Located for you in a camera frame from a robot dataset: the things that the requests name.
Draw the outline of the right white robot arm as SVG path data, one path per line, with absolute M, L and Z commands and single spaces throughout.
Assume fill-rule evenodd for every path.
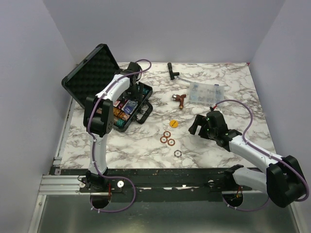
M 308 198 L 310 189 L 296 158 L 282 157 L 253 144 L 241 132 L 229 129 L 220 111 L 197 115 L 189 133 L 215 141 L 219 147 L 241 156 L 257 168 L 251 170 L 235 165 L 227 169 L 223 178 L 226 189 L 247 186 L 267 194 L 281 208 Z

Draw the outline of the yellow dealer button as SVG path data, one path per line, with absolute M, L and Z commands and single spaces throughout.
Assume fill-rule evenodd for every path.
M 179 123 L 177 120 L 173 119 L 170 121 L 169 125 L 172 127 L 172 128 L 177 128 Z

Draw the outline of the blue dealer button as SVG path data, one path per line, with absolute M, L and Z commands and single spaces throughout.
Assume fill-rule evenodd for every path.
M 134 111 L 135 107 L 136 107 L 135 103 L 129 103 L 128 105 L 126 105 L 124 111 L 128 112 L 129 114 L 131 114 Z

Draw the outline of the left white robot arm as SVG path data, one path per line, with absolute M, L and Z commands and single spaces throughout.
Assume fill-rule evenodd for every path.
M 91 141 L 88 170 L 96 174 L 91 186 L 98 192 L 104 191 L 108 185 L 104 174 L 107 170 L 107 138 L 114 124 L 113 104 L 119 98 L 142 101 L 143 88 L 138 86 L 138 78 L 143 72 L 137 62 L 131 62 L 127 69 L 117 71 L 102 91 L 86 99 L 83 124 Z

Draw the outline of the black poker chip case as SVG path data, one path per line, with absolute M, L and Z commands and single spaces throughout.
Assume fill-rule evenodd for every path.
M 123 69 L 119 67 L 108 45 L 99 44 L 62 79 L 62 86 L 82 108 L 85 108 L 86 99 L 102 91 L 112 81 L 114 74 L 121 70 Z M 122 111 L 128 101 L 126 98 L 119 98 L 121 103 L 117 108 L 113 107 L 114 128 L 120 132 L 126 131 L 133 121 L 143 124 L 153 110 L 148 101 L 153 92 L 152 87 L 140 81 L 139 83 L 143 84 L 142 102 L 136 101 L 138 105 L 131 115 Z

